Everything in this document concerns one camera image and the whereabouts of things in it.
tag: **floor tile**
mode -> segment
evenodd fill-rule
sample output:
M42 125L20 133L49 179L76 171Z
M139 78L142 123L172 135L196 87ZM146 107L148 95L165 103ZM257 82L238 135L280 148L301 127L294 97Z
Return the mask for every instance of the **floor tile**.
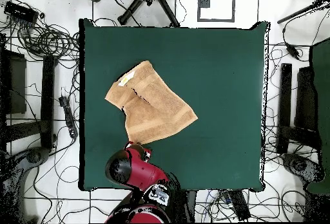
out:
M96 208L91 209L91 220L90 223L101 223L103 224L107 219L108 216L110 215L111 212L113 211L114 208L119 204L119 201L95 201L92 200L92 206L97 207L100 209L102 212L97 210Z
M89 223L90 215L89 207L88 201L63 201L63 206L60 210L61 220L56 216L53 223L87 224Z

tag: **black stand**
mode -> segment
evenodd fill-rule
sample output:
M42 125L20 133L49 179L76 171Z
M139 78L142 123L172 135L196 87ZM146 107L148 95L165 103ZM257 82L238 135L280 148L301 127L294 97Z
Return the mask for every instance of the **black stand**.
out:
M151 5L152 0L134 0L130 7L125 11L121 16L118 17L118 22L121 25L125 25L128 19L131 17L132 14L138 9L138 7L142 4L142 1L147 1L148 5ZM180 23L178 22L177 18L174 16L171 8L169 7L166 0L158 0L162 9L168 16L169 20L171 21L170 26L173 27L180 27Z
M8 61L5 50L5 35L0 33L0 222L32 223L24 216L24 183L30 169L48 159L53 141L53 56L43 60L43 85L41 92L41 120L7 126L6 112L10 88ZM40 133L41 147L33 147L14 156L6 157L6 143Z
M289 19L293 19L294 17L296 17L298 15L301 15L301 14L307 12L307 11L310 11L314 8L317 8L317 7L321 6L322 3L326 2L326 1L330 1L330 0L316 0L313 4L307 6L307 7L303 8L303 9L301 9L301 10L299 10L299 11L297 11L297 12L295 12L295 13L293 13L293 14L291 14L291 15L283 18L283 19L280 19L277 23L280 24L280 23L283 23L284 21L288 21Z
M283 23L284 21L288 21L289 19L292 19L292 18L294 18L294 17L296 17L298 15L301 15L301 14L307 12L307 11L310 11L310 10L312 10L314 8L317 8L318 6L319 6L318 3L313 3L312 5L309 5L309 6L305 7L305 8L303 8L303 9L301 9L301 10L299 10L299 11L297 11L297 12L295 12L295 13L293 13L293 14L285 17L285 18L283 18L283 19L280 19L277 22L277 24Z

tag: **white square panel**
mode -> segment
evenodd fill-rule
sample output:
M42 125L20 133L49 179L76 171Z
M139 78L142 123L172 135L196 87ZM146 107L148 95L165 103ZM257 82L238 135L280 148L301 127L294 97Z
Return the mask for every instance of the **white square panel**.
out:
M257 22L258 0L235 0L234 23L197 22L198 0L180 0L180 2L177 1L176 15L181 27L250 29Z
M200 9L201 19L231 19L233 0L210 0L209 8Z

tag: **metal stand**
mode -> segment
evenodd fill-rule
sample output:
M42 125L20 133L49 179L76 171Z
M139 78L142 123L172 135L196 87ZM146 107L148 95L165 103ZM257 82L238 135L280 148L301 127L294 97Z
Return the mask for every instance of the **metal stand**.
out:
M131 17L131 15L138 9L138 7L142 4L142 1L147 1L148 5L151 5L152 0L134 0L130 7L125 11L121 16L118 17L118 22L121 25L125 25L128 21L128 19ZM180 23L178 22L177 18L174 16L174 13L172 12L171 8L169 7L166 0L158 0L162 9L168 16L169 20L171 21L170 26L174 27L180 27Z
M293 13L293 14L291 14L291 15L283 18L283 19L280 19L277 23L280 24L280 23L283 23L284 21L288 21L289 19L293 19L294 17L296 17L298 15L301 15L301 14L307 12L307 11L310 11L314 8L319 7L320 5L322 5L326 1L330 1L330 0L316 0L313 4L307 6L307 7L303 8L303 9L301 9L301 10L299 10L299 11L297 11L297 12L295 12L295 13Z

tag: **black equipment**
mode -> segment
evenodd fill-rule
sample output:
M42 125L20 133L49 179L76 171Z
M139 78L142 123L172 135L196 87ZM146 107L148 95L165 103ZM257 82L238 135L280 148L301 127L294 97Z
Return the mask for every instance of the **black equipment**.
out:
M10 1L7 1L5 6L5 14L11 15L14 21L19 21L23 25L31 27L33 26L38 19L38 12L34 11L31 8L24 7L22 5L17 5Z
M56 140L53 134L53 86L57 61L53 56L45 56L43 59L41 119L8 126L8 97L10 93L19 92L6 85L6 82L10 82L10 62L5 43L6 37L0 33L0 222L31 223L24 216L24 183L29 170L48 159ZM13 156L6 152L6 143L38 133L41 137L41 147L33 147Z
M70 107L69 100L66 97L59 98L59 105L64 108L65 122L69 129L69 134L72 139L76 139L78 136L78 131L75 126L75 119L72 115L72 110Z
M228 191L230 200L233 204L233 210L237 215L239 221L248 219L251 217L249 207L245 201L242 190L229 190Z
M26 59L24 55L14 51L6 50L6 55L6 67L9 67L9 70L7 71L9 74L7 78L9 80L8 82L4 82L4 84L10 89L18 91L22 95L21 97L17 93L9 94L6 105L6 114L25 113L26 104L23 97L25 96Z
M293 13L293 14L291 14L291 15L283 18L283 19L280 19L277 23L280 24L280 23L283 23L284 21L288 21L289 19L292 19L292 18L294 18L294 17L296 17L296 16L298 16L300 14L303 14L303 13L305 13L307 11L310 11L310 10L312 10L314 8L319 7L324 2L330 2L330 0L315 0L315 2L313 4L307 6L307 7L303 8L303 9L301 9L301 10L299 10L299 11L297 11L297 12L295 12L295 13Z

